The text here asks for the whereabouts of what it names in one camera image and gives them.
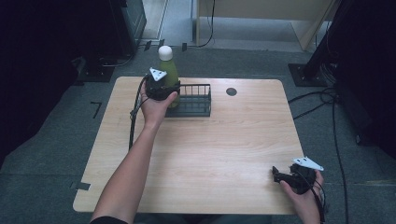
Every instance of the forearm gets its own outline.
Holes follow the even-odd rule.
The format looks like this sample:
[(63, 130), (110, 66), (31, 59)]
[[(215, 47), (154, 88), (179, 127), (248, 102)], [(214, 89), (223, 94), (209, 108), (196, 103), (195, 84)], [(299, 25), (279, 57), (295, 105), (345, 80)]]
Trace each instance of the forearm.
[(132, 223), (149, 171), (157, 126), (145, 126), (134, 145), (107, 182), (92, 219), (112, 216)]

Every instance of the black wire basket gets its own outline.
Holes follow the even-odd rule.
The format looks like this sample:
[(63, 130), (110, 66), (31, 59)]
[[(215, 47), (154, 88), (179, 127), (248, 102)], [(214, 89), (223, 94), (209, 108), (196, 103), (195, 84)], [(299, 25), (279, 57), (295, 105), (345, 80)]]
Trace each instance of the black wire basket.
[(181, 84), (178, 105), (166, 110), (167, 118), (210, 117), (210, 84)]

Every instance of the human hand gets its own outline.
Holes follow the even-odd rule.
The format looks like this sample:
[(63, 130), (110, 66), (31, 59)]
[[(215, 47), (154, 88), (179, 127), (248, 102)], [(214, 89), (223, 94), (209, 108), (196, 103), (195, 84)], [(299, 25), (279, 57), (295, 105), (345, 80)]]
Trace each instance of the human hand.
[[(317, 195), (320, 195), (320, 186), (323, 186), (323, 176), (320, 171), (315, 170), (317, 175), (317, 182), (314, 184), (314, 191)], [(280, 186), (291, 199), (293, 207), (304, 224), (320, 223), (320, 215), (318, 211), (317, 202), (315, 196), (311, 190), (304, 194), (296, 194), (290, 185), (286, 181), (280, 181)]]
[(146, 95), (146, 81), (140, 91), (141, 108), (145, 117), (145, 127), (159, 128), (165, 117), (167, 107), (177, 98), (177, 92), (172, 92), (165, 100), (156, 101)]

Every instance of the black sleeve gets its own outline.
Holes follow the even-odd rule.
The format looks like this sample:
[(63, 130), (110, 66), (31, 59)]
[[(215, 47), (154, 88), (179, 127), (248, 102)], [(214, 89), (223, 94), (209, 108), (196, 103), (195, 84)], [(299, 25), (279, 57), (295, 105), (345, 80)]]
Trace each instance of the black sleeve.
[(97, 217), (90, 224), (128, 224), (114, 217)]

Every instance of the light wood tabletop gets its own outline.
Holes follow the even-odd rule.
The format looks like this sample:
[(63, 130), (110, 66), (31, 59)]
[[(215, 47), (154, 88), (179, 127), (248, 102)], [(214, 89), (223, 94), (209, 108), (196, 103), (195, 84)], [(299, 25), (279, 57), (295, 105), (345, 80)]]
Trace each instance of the light wood tabletop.
[[(130, 112), (142, 77), (120, 77), (92, 147), (74, 209), (92, 212), (128, 152)], [(181, 78), (211, 85), (211, 115), (165, 118), (154, 143), (138, 212), (183, 214), (294, 214), (273, 181), (274, 165), (288, 174), (303, 156), (279, 80)], [(237, 94), (230, 96), (228, 88)], [(134, 136), (143, 127), (136, 118)]]

